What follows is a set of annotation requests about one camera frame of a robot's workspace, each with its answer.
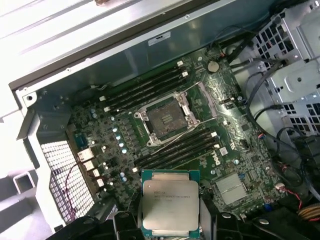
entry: screw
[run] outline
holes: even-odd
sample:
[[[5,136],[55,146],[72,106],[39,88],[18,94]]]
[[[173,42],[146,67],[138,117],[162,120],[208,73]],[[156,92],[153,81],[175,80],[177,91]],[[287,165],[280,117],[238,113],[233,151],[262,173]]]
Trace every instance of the screw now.
[[[222,217],[224,217],[225,219],[230,219],[231,215],[229,213],[222,213]]]
[[[262,224],[262,225],[268,225],[269,221],[266,220],[266,219],[259,219],[259,223]]]

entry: motherboard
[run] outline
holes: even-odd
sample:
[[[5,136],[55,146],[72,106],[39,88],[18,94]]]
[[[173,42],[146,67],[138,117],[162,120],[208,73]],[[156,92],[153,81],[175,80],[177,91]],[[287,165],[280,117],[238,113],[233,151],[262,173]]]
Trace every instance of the motherboard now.
[[[177,169],[200,170],[200,193],[210,192],[220,211],[245,215],[283,197],[218,46],[97,95],[72,107],[68,126],[92,194],[113,195],[127,209],[141,190],[142,169]]]

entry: wire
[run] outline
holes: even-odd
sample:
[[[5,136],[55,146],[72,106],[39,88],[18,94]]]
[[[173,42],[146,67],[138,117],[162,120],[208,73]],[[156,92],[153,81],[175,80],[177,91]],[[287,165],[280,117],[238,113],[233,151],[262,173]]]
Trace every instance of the wire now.
[[[190,87],[188,87],[187,89],[183,90],[179,96],[181,96],[182,94],[186,93],[188,90],[192,89],[194,86],[197,86],[201,83],[201,81],[197,81],[195,84],[191,85]]]
[[[98,91],[103,91],[109,84],[105,84],[105,85],[102,85],[102,86],[99,86],[99,85],[90,85],[90,88],[91,89],[97,89]]]
[[[258,118],[266,111],[268,110],[281,110],[283,109],[284,107],[281,105],[281,104],[274,104],[274,105],[271,105],[271,106],[267,106],[265,108],[263,108],[262,110],[260,110],[257,115],[254,117],[254,120],[257,121]]]
[[[82,164],[82,162],[78,162],[78,163],[76,163],[75,165],[73,165],[73,166],[70,168],[70,170],[69,170],[69,172],[68,172],[68,174],[67,174],[67,176],[66,176],[66,178],[65,178],[65,194],[66,194],[66,198],[67,198],[67,200],[68,200],[68,204],[69,204],[69,206],[70,206],[70,208],[69,208],[68,210],[69,210],[69,214],[71,215],[71,220],[72,220],[72,221],[74,221],[74,220],[76,219],[76,209],[72,206],[72,202],[71,202],[71,199],[70,199],[70,197],[69,197],[68,179],[69,179],[69,176],[70,176],[72,170],[73,170],[76,166],[78,166],[79,164]]]
[[[256,31],[251,31],[250,29],[247,29],[245,27],[242,27],[242,26],[238,26],[238,25],[230,25],[230,26],[227,26],[225,28],[223,28],[215,37],[214,39],[212,40],[212,42],[210,43],[209,45],[209,48],[212,49],[213,47],[213,44],[216,42],[216,40],[228,29],[240,29],[240,30],[243,30],[247,33],[251,33],[251,34],[258,34]]]
[[[281,0],[273,3],[269,9],[270,16],[281,13],[284,9],[289,9],[298,4],[307,2],[308,0]]]
[[[243,61],[243,62],[240,62],[240,63],[237,63],[237,64],[230,65],[230,68],[231,69],[236,69],[236,68],[244,67],[244,66],[246,66],[246,65],[248,65],[250,63],[253,63],[253,62],[264,62],[264,63],[274,64],[274,63],[279,62],[279,61],[280,60],[278,60],[278,59],[268,59],[268,58],[256,57],[256,58],[248,59],[246,61]]]
[[[252,42],[252,38],[254,38],[257,34],[250,33],[233,51],[227,56],[228,63],[232,63],[240,53]]]
[[[303,178],[300,176],[300,174],[296,171],[294,171],[294,168],[291,166],[286,166],[285,164],[278,165],[274,158],[271,158],[271,167],[274,171],[274,173],[281,178],[287,185],[297,188],[303,184]],[[288,179],[285,176],[285,171],[288,171],[291,169],[291,172],[295,174],[296,181],[293,182],[292,179]]]
[[[220,41],[219,42],[219,46],[221,47],[221,49],[225,49],[235,43],[238,43],[239,41],[242,41],[243,39],[247,38],[248,35],[251,34],[251,33],[248,33],[248,32],[243,32],[243,33],[240,33],[232,38],[229,38],[227,40],[223,40],[223,41]]]
[[[312,204],[301,209],[298,212],[298,216],[304,220],[308,220],[308,219],[320,216],[320,204],[319,203]]]
[[[310,219],[309,222],[316,222],[316,221],[319,221],[319,220],[320,220],[320,217],[317,217],[317,218]]]
[[[306,172],[306,166],[305,166],[306,160],[302,159],[301,163],[300,163],[300,172],[301,172],[301,176],[302,179],[304,179],[305,184],[307,185],[307,187],[309,188],[309,191],[313,194],[313,196],[320,202],[320,194],[318,193],[318,191],[315,189],[310,177],[308,176],[307,172]]]
[[[301,200],[301,198],[299,197],[299,195],[298,195],[297,193],[295,193],[295,192],[293,192],[293,191],[291,191],[291,190],[289,190],[289,189],[287,189],[287,188],[285,188],[285,187],[281,187],[280,189],[281,189],[282,191],[284,191],[284,192],[287,192],[288,194],[294,195],[294,196],[299,200],[299,207],[298,207],[298,209],[300,210],[300,209],[302,208],[302,200]]]
[[[281,140],[281,135],[284,133],[285,130],[292,130],[292,131],[295,131],[296,133],[298,133],[300,136],[303,136],[304,134],[298,130],[298,129],[295,129],[293,127],[290,127],[290,126],[287,126],[287,127],[283,127],[281,128],[278,133],[276,134],[276,139],[278,140]],[[275,156],[277,156],[280,152],[280,144],[277,142],[276,143],[276,151],[275,151]]]
[[[265,139],[265,135],[263,133],[259,134],[258,139]]]
[[[262,76],[264,75],[264,73],[263,73],[262,71],[258,71],[258,72],[256,72],[256,73],[250,75],[250,76],[248,77],[248,79],[245,81],[244,87],[243,87],[243,92],[244,92],[245,95],[247,95],[247,86],[248,86],[249,80],[252,79],[253,77],[259,75],[259,74],[261,74]]]
[[[297,150],[285,143],[284,141],[281,141],[280,139],[277,139],[276,137],[272,136],[270,133],[268,133],[265,129],[263,129],[256,121],[255,121],[255,118],[254,116],[252,115],[251,113],[251,110],[250,110],[250,105],[252,104],[253,102],[253,99],[255,98],[259,88],[261,87],[261,85],[264,83],[264,81],[269,78],[274,72],[276,72],[276,70],[278,70],[278,68],[281,66],[281,63],[280,62],[277,62],[276,64],[274,64],[266,73],[265,75],[262,76],[262,78],[258,81],[258,83],[255,85],[255,87],[253,88],[252,92],[251,92],[251,95],[248,99],[248,103],[246,105],[246,113],[247,113],[247,117],[249,119],[249,121],[251,123],[253,123],[258,129],[259,131],[261,131],[262,133],[264,133],[267,137],[271,138],[272,140],[274,140],[275,142],[279,143],[279,144],[282,144],[284,146],[286,146],[287,148],[293,150],[294,152],[297,152]]]
[[[274,231],[271,231],[271,230],[267,229],[267,227],[265,225],[262,225],[262,224],[260,224],[258,222],[256,223],[255,221],[253,221],[252,224],[256,228],[260,229],[261,231],[263,231],[263,232],[265,232],[265,233],[267,233],[267,234],[269,234],[271,236],[274,236],[273,238],[268,238],[268,239],[288,240],[287,237],[283,238],[282,236],[280,236],[279,234],[275,233]]]

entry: connector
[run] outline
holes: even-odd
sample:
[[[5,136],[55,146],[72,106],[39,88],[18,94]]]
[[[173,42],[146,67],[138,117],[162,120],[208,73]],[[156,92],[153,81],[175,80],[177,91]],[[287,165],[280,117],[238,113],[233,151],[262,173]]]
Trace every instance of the connector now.
[[[187,77],[189,74],[188,74],[188,72],[187,71],[184,71],[183,73],[182,73],[182,77]]]
[[[101,96],[101,97],[99,97],[99,100],[100,100],[100,102],[103,102],[103,101],[105,101],[105,100],[107,100],[107,99],[106,99],[105,96]]]
[[[102,187],[102,186],[105,185],[104,181],[103,181],[101,178],[99,178],[99,179],[96,181],[96,183],[98,184],[99,187]]]
[[[282,188],[284,188],[285,187],[285,185],[282,183],[282,182],[279,182],[279,183],[277,183],[276,185],[275,185],[275,189],[277,189],[277,190],[281,190]]]
[[[183,61],[178,61],[178,62],[176,63],[176,65],[177,65],[178,67],[181,67],[181,66],[184,65],[184,62],[183,62]]]
[[[86,162],[87,160],[93,159],[95,157],[94,153],[92,152],[91,148],[87,148],[78,152],[78,157],[81,162]]]

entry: black plastic part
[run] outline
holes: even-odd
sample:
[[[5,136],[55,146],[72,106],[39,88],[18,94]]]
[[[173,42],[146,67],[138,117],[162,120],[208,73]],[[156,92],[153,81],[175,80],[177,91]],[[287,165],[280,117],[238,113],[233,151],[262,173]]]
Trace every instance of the black plastic part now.
[[[117,240],[144,240],[145,237],[131,212],[121,211],[113,217]]]
[[[294,140],[294,144],[304,156],[311,156],[316,167],[320,169],[320,136],[301,136]]]
[[[54,229],[55,232],[58,232],[59,230],[61,230],[63,228],[64,228],[63,225],[59,225],[59,226],[54,227],[53,229]]]
[[[238,219],[235,215],[222,212],[217,214],[216,220],[216,239],[232,239],[232,240],[242,240],[242,233],[240,232],[240,228],[238,226]]]
[[[120,44],[128,42],[138,36],[141,36],[153,29],[163,26],[175,19],[178,19],[185,14],[191,14],[192,12],[208,6],[219,0],[197,0],[189,1],[183,5],[177,6],[172,10],[167,11],[165,14],[160,14],[151,19],[148,19],[134,27],[131,27],[123,32],[115,34],[107,39],[101,39],[100,42],[88,46],[85,49],[79,50],[76,53],[70,54],[67,57],[57,60],[56,62],[45,66],[35,72],[32,72],[26,76],[23,76],[11,83],[9,86],[11,90],[17,90],[19,88],[27,87],[35,83],[41,82],[45,78],[54,76],[66,68],[75,66],[76,64],[83,62],[86,58],[92,58],[109,49],[112,49]]]
[[[216,216],[219,210],[212,201],[211,196],[206,192],[200,199],[200,225],[206,240],[214,240],[215,238],[215,224]]]
[[[101,201],[96,202],[87,212],[86,216],[95,217],[103,223],[107,220],[108,216],[113,213],[113,211],[115,210],[114,207],[116,207],[116,209],[119,209],[119,204],[113,197],[108,196]]]
[[[249,149],[249,148],[250,148],[249,143],[247,142],[247,140],[241,139],[241,140],[240,140],[240,143],[241,143],[241,145],[242,145],[242,147],[243,147],[244,149]]]
[[[88,240],[114,240],[116,235],[114,232],[114,221],[107,220],[100,224],[97,233]]]
[[[231,97],[228,97],[226,99],[223,99],[223,100],[219,101],[219,105],[227,104],[227,103],[229,103],[231,101],[232,101]]]
[[[90,237],[94,236],[98,231],[99,224],[100,222],[98,219],[90,216],[84,216],[74,220],[72,224],[66,225],[54,235],[47,238],[47,240],[90,239]]]
[[[320,234],[310,222],[303,221],[285,207],[261,215],[252,224],[257,234],[265,237],[263,239],[317,240]]]

